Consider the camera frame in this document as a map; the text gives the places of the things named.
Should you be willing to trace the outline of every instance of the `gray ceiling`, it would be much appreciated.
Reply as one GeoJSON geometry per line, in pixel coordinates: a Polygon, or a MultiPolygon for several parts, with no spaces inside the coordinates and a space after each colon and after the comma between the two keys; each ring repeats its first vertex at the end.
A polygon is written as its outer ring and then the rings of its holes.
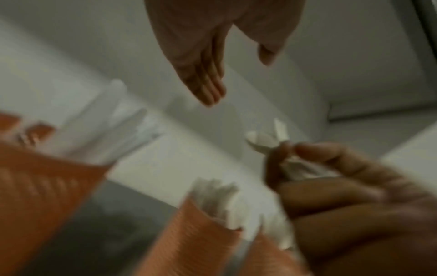
{"type": "Polygon", "coordinates": [[[308,0],[286,52],[331,103],[432,93],[389,0],[308,0]]]}

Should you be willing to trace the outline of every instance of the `human hand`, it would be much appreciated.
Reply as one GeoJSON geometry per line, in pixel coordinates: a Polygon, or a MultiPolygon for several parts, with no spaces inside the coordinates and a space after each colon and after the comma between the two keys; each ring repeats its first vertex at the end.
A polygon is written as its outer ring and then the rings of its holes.
{"type": "Polygon", "coordinates": [[[437,199],[394,169],[335,143],[283,143],[265,181],[316,276],[437,275],[437,199]],[[343,176],[288,183],[290,154],[343,176]]]}
{"type": "Polygon", "coordinates": [[[158,43],[179,78],[206,106],[226,95],[224,45],[236,24],[273,63],[297,26],[305,0],[145,0],[158,43]]]}

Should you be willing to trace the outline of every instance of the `gray surface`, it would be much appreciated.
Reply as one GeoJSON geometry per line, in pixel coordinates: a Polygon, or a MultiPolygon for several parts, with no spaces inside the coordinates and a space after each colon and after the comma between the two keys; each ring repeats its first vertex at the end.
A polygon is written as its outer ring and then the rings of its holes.
{"type": "MultiPolygon", "coordinates": [[[[24,269],[23,276],[130,275],[176,208],[107,181],[24,269]]],[[[225,275],[234,275],[243,241],[225,275]]]]}

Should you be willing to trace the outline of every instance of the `orange bag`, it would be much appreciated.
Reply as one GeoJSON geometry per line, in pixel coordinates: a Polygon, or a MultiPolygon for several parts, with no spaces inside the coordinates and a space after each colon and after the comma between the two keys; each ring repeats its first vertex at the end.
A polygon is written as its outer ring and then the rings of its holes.
{"type": "MultiPolygon", "coordinates": [[[[0,126],[9,119],[0,115],[0,126]]],[[[53,130],[40,125],[28,134],[44,138],[53,130]]],[[[20,270],[110,167],[59,160],[0,141],[0,275],[20,270]]]]}
{"type": "Polygon", "coordinates": [[[279,249],[260,229],[238,276],[304,276],[308,271],[288,251],[279,249]]]}
{"type": "Polygon", "coordinates": [[[215,222],[187,197],[134,275],[220,275],[241,233],[215,222]]]}

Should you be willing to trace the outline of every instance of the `ceiling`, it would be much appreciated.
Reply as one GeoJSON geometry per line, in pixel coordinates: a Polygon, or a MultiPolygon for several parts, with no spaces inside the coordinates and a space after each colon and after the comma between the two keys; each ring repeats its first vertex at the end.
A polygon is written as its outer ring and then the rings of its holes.
{"type": "Polygon", "coordinates": [[[330,103],[406,90],[435,98],[389,0],[308,0],[286,53],[330,103]]]}

